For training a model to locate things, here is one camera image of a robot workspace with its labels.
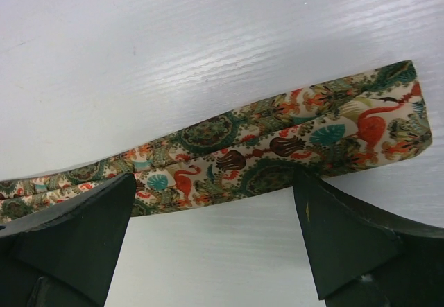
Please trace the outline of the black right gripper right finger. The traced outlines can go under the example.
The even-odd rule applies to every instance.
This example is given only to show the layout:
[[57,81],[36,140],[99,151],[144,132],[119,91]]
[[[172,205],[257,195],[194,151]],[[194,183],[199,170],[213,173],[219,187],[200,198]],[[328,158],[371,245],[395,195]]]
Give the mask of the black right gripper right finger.
[[297,168],[293,195],[326,306],[442,306],[443,228],[385,211]]

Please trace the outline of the paisley patterned tie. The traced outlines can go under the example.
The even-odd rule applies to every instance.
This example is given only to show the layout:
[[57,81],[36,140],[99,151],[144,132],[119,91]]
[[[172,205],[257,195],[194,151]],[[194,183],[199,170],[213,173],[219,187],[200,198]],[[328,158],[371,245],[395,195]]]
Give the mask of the paisley patterned tie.
[[291,186],[301,165],[335,177],[418,156],[432,144],[413,62],[303,87],[190,125],[93,164],[1,183],[1,221],[120,175],[134,216],[231,202]]

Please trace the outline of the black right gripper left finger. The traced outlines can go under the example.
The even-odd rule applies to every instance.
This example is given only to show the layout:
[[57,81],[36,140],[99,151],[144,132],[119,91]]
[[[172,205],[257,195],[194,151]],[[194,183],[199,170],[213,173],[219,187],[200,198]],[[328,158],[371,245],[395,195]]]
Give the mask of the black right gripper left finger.
[[114,177],[1,225],[2,306],[104,306],[135,199]]

